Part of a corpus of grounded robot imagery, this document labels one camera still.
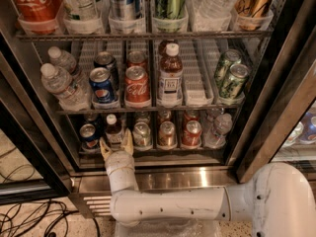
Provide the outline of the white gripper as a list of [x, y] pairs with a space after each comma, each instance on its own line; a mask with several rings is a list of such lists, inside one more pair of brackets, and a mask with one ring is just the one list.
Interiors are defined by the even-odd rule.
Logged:
[[131, 131], [127, 128], [121, 141], [120, 150], [113, 153], [106, 140], [99, 140], [101, 154], [105, 162], [107, 175], [110, 181], [111, 192], [114, 194], [122, 190], [138, 190], [135, 178], [133, 139]]

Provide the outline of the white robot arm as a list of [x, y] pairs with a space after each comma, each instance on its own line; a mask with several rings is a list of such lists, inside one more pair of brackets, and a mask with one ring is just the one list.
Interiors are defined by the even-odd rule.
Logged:
[[288, 164], [267, 164], [245, 184], [150, 194], [138, 189], [129, 130], [117, 151], [104, 139], [100, 148], [110, 180], [111, 216], [124, 226], [165, 218], [250, 221], [253, 237], [316, 237], [312, 189]]

